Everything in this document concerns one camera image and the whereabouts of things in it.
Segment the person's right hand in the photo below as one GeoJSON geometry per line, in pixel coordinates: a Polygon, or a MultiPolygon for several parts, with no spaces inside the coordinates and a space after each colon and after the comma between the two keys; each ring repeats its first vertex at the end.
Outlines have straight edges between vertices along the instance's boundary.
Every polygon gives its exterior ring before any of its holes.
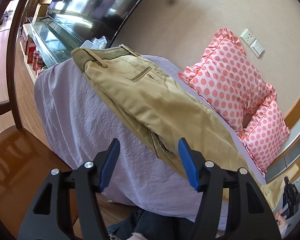
{"type": "Polygon", "coordinates": [[[287,222],[284,217],[281,216],[282,209],[279,209],[274,215],[275,219],[277,220],[277,225],[279,230],[283,231],[287,228],[287,222]]]}

